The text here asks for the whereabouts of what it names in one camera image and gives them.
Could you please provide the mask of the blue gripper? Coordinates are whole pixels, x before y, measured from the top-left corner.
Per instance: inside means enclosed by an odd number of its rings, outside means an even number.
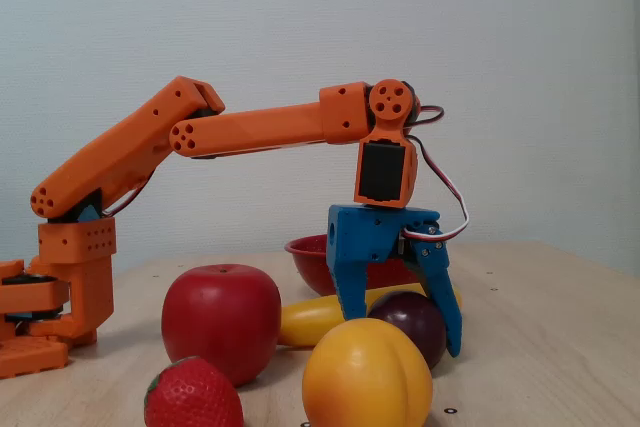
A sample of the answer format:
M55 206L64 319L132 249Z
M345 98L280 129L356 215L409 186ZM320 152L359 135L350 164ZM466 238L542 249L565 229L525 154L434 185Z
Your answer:
M398 254L402 232L404 262L442 315L446 348L457 357L462 345L462 315L449 276L446 242L436 234L440 214L415 208L332 205L328 215L327 263L345 321L367 315L367 267Z

